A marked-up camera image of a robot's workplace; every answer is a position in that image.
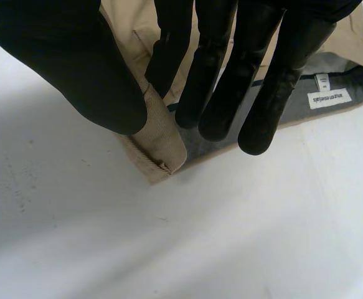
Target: beige fabric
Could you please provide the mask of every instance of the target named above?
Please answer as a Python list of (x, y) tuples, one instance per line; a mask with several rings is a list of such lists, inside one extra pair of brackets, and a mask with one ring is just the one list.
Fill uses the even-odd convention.
[[(108, 13), (103, 8), (101, 12), (110, 23)], [(110, 23), (110, 26), (115, 32), (113, 24)], [(124, 45), (120, 44), (119, 48), (144, 94), (148, 119), (144, 128), (137, 134), (133, 136), (116, 134), (116, 136), (125, 147), (130, 160), (148, 181), (158, 183), (185, 163), (187, 150), (163, 100), (147, 82), (139, 65), (130, 59)]]
[[(148, 122), (144, 129), (132, 137), (122, 136), (119, 139), (131, 160), (150, 182), (155, 183), (177, 171), (186, 158), (185, 146), (166, 105), (177, 100), (184, 88), (199, 40), (197, 17), (194, 14), (189, 50), (182, 61), (169, 94), (164, 100), (161, 100), (143, 77), (152, 54), (153, 44), (160, 34), (153, 0), (102, 0), (102, 9), (113, 26), (113, 32), (123, 55), (132, 60), (128, 64), (134, 69), (134, 75), (145, 91), (148, 107)], [(277, 37), (278, 32), (271, 41), (256, 80), (265, 77)], [(232, 45), (233, 39), (230, 40), (224, 65), (229, 59)], [(321, 47), (320, 52), (334, 53), (363, 66), (362, 5), (349, 17), (338, 23), (334, 34)]]

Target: gloved hand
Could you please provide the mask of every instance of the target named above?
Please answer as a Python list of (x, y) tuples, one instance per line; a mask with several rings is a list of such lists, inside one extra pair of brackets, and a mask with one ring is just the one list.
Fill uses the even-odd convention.
[[(225, 138), (286, 10), (268, 74), (238, 139), (245, 152), (264, 152), (308, 57), (360, 1), (196, 0), (199, 47), (176, 121), (183, 128), (199, 124), (208, 140)], [(161, 38), (146, 78), (161, 96), (189, 46), (192, 4), (155, 0)], [(237, 5), (232, 55), (212, 95)], [(99, 7), (100, 0), (0, 0), (0, 45), (62, 92), (83, 116), (132, 135), (146, 123), (144, 97)]]
[[(196, 0), (199, 46), (176, 111), (179, 126), (199, 126), (202, 137), (223, 140), (253, 83), (282, 20), (278, 44), (238, 143), (249, 154), (268, 149), (285, 105), (309, 57), (360, 0)], [(192, 0), (155, 0), (161, 38), (146, 78), (164, 97), (184, 57), (191, 32)], [(233, 50), (217, 88), (235, 10)]]
[(0, 0), (0, 46), (90, 121), (122, 135), (143, 128), (143, 93), (99, 13), (100, 0)]

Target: white surface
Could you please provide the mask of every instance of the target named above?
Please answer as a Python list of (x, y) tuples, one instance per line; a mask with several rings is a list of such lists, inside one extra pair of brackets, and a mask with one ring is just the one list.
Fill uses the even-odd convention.
[(149, 186), (0, 49), (2, 298), (363, 298), (363, 107)]

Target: folded fabric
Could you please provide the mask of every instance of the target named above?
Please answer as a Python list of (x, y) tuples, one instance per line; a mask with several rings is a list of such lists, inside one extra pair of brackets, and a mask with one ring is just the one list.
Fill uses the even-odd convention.
[[(153, 0), (103, 0), (102, 11), (106, 12), (122, 54), (130, 57), (131, 68), (138, 82), (142, 82), (148, 107), (148, 122), (138, 134), (119, 137), (129, 157), (151, 183), (168, 178), (181, 168), (186, 160), (186, 148), (179, 137), (177, 126), (167, 105), (176, 103), (184, 87), (194, 51), (199, 40), (197, 17), (194, 14), (191, 43), (182, 61), (170, 92), (164, 100), (143, 78), (152, 54), (154, 43), (159, 38), (156, 11)], [(268, 52), (255, 81), (262, 80), (268, 70), (275, 49), (278, 32), (274, 35)], [(232, 50), (230, 39), (224, 65)], [(321, 72), (345, 72), (356, 65), (363, 66), (363, 7), (360, 5), (349, 17), (340, 21), (337, 29), (309, 62), (305, 74)]]

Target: clothing label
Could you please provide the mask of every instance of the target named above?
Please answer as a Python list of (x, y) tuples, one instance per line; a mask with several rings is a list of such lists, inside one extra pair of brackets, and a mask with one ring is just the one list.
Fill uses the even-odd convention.
[(320, 92), (328, 92), (331, 90), (331, 82), (328, 74), (317, 74), (316, 83)]
[(345, 88), (328, 92), (308, 93), (307, 96), (312, 110), (352, 101), (349, 92)]

